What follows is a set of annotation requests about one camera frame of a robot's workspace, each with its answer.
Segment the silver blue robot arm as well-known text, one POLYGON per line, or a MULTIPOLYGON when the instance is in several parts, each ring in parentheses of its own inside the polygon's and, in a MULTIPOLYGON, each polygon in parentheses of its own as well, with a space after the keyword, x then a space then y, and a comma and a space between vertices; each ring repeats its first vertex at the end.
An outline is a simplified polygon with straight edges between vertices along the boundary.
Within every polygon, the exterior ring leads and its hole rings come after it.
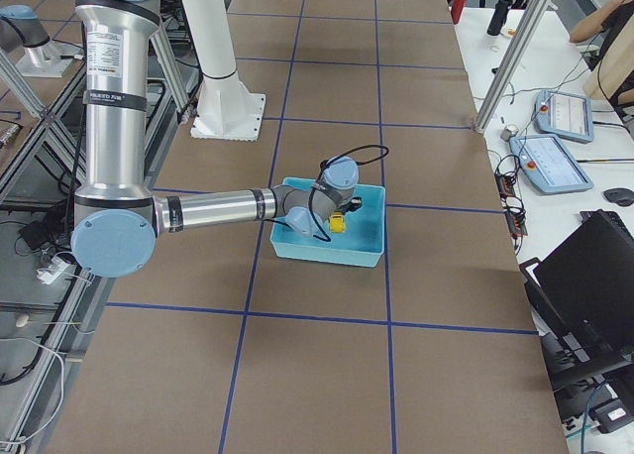
MULTIPOLYGON (((160 0, 75 0, 85 28, 86 178, 74 195, 71 250, 86 271, 120 278, 141 269, 157 238, 189 228, 281 218, 319 236, 335 214, 360 208, 359 166, 325 161, 305 190, 288 185, 156 197, 145 183, 148 50, 160 0)), ((192 134, 253 141, 265 98, 239 78, 224 0, 182 0, 203 81, 192 134)))

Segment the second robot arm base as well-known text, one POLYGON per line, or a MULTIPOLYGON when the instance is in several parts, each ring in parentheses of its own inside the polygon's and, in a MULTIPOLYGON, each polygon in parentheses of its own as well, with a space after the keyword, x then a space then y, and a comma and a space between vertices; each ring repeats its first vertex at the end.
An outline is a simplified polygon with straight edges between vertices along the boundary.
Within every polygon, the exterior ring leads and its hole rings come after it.
POLYGON ((1 50, 22 49, 16 67, 26 77, 61 78, 70 65, 83 59, 83 47, 55 42, 35 11, 27 5, 1 8, 1 50))

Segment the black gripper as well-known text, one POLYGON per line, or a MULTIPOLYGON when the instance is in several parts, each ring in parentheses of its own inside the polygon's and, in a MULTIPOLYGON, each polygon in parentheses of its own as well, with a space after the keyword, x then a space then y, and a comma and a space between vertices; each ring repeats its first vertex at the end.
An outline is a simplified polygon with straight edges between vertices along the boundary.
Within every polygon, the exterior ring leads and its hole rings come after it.
POLYGON ((342 214, 342 215, 347 214, 348 212, 346 211, 346 206, 347 206, 348 202, 346 202, 345 204, 343 204, 343 205, 339 206, 339 207, 338 207, 338 208, 334 211, 334 213, 335 213, 335 214, 342 214))

